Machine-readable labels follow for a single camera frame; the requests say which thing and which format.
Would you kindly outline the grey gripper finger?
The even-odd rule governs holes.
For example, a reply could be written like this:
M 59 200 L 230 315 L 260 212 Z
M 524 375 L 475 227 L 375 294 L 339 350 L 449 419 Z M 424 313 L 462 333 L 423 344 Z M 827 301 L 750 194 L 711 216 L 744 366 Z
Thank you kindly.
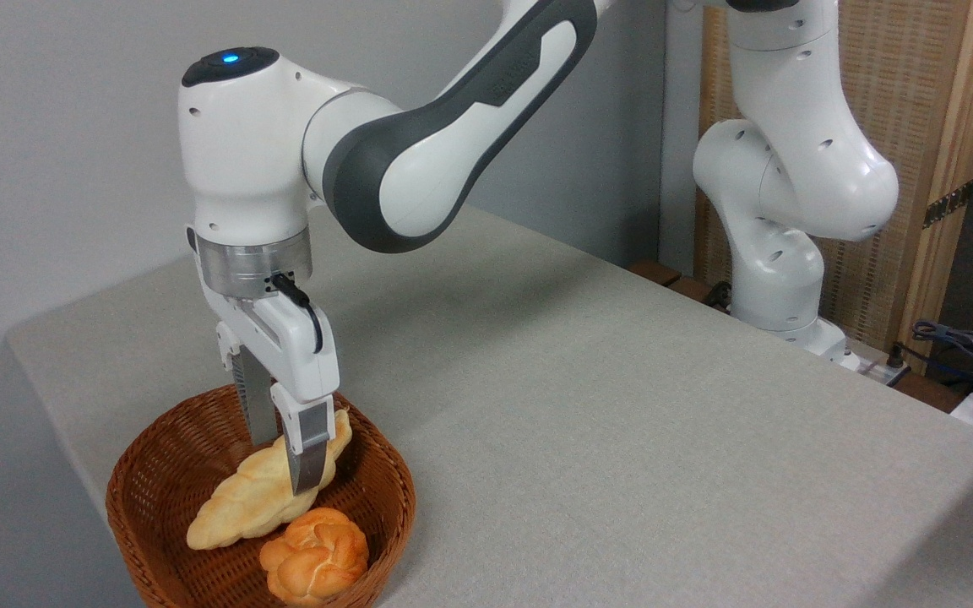
M 300 496 L 321 484 L 328 442 L 335 438 L 334 396 L 297 403 L 280 383 L 270 396 L 280 412 L 292 492 Z
M 268 370 L 241 343 L 227 323 L 217 323 L 216 333 L 221 362 L 233 376 L 251 442 L 254 446 L 273 442 L 279 431 L 275 422 L 275 406 L 270 395 L 273 380 Z

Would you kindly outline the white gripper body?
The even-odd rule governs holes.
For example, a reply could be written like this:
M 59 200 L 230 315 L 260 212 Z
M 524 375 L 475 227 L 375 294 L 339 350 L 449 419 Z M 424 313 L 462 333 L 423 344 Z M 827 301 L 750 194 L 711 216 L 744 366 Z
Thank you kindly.
M 263 299 L 229 299 L 202 285 L 209 307 L 227 323 L 271 377 L 307 403 L 334 393 L 339 362 L 327 316 L 293 280 L 270 280 Z

